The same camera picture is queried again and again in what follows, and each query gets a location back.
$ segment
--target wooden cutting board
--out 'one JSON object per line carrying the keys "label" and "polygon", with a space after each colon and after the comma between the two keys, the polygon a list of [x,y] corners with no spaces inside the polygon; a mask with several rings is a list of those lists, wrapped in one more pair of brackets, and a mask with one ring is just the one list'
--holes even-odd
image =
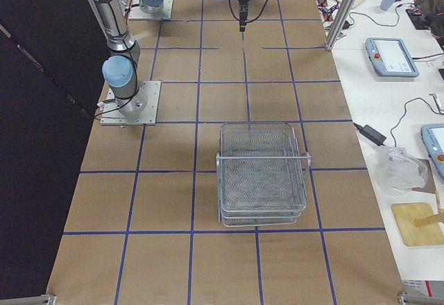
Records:
{"label": "wooden cutting board", "polygon": [[444,245],[444,234],[438,223],[416,227],[415,219],[434,215],[428,203],[401,203],[391,206],[402,241],[406,246]]}

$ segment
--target metal basket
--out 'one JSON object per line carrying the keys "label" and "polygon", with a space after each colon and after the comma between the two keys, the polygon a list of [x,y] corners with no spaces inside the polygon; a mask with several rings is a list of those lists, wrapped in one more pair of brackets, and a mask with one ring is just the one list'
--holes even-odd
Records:
{"label": "metal basket", "polygon": [[226,226],[294,223],[307,193],[293,128],[287,123],[227,123],[216,156],[219,220]]}

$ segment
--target mounting plate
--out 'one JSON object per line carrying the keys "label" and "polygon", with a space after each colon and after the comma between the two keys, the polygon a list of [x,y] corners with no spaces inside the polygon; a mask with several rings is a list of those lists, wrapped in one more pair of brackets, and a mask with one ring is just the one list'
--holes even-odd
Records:
{"label": "mounting plate", "polygon": [[[133,0],[132,5],[137,5],[140,0]],[[164,0],[164,7],[154,13],[142,11],[139,7],[131,8],[128,19],[138,21],[171,21],[171,12],[173,11],[173,0]]]}
{"label": "mounting plate", "polygon": [[[135,117],[128,118],[119,110],[104,114],[100,120],[103,126],[123,126],[123,125],[155,125],[157,109],[159,107],[160,81],[142,81],[140,82],[139,94],[146,94],[148,102],[146,107]],[[108,91],[107,99],[114,99],[111,89]],[[116,108],[114,103],[105,105],[104,112]]]}

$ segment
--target grid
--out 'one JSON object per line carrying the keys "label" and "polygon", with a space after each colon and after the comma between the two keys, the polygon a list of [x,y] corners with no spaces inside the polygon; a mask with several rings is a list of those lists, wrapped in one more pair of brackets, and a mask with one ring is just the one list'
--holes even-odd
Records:
{"label": "grid", "polygon": [[[174,6],[171,23],[129,24],[140,79],[162,80],[158,122],[94,125],[48,291],[61,304],[397,304],[402,284],[314,0],[270,0],[244,34],[226,0]],[[311,153],[296,224],[217,223],[219,128],[233,121],[287,122]]]}

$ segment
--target blue and white device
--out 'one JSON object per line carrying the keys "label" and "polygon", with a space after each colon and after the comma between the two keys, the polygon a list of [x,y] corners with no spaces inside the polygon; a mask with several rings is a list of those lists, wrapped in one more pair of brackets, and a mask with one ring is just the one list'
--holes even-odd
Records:
{"label": "blue and white device", "polygon": [[421,127],[421,137],[430,159],[444,178],[444,123]]}
{"label": "blue and white device", "polygon": [[415,78],[419,75],[407,47],[399,38],[367,38],[366,50],[379,76]]}

